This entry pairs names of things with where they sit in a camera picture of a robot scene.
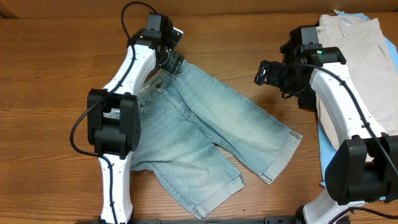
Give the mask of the light blue denim shorts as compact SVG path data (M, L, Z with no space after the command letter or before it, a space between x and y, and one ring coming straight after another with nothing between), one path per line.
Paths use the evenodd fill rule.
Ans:
M188 62L174 74L158 70L143 84L138 104L141 138L131 169L152 171L198 219L245 185L225 151L270 184L302 140L260 106Z

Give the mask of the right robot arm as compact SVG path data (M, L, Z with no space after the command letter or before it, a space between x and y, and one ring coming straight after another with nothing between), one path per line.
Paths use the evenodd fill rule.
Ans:
M348 223L366 204L397 199L397 137L372 117L350 79L337 47L324 47L315 26L300 26L280 46L281 62L261 62L257 85L277 87L285 99L315 109L321 100L338 137L339 148L325 172L325 188L294 216L265 217L266 223Z

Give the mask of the black garment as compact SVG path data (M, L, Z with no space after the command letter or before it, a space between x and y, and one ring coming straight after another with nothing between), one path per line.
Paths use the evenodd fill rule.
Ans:
M319 44L319 40L316 26L302 26L300 27L299 31L301 37L299 55L301 55L304 50L314 48L317 44ZM306 110L316 110L315 92L310 87L306 87L306 89L299 94L298 105L300 108Z

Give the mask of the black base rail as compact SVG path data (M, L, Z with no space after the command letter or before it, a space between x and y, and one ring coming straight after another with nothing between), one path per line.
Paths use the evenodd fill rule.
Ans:
M296 216L268 216L255 219L213 219L213 220L130 220L127 224L305 224Z

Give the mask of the beige shorts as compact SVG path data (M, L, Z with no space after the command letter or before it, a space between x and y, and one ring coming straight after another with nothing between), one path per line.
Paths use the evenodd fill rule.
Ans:
M317 27L324 47L338 47L355 89L387 134L397 134L397 49L378 19L322 15Z

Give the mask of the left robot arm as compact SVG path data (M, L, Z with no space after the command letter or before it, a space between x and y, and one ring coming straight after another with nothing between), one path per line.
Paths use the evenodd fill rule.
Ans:
M127 42L127 55L114 78L87 97L88 142L101 164L103 208L99 223L130 223L130 163L141 136L138 94L160 67L175 73L184 57L174 48L183 37L163 14L150 13L145 28Z

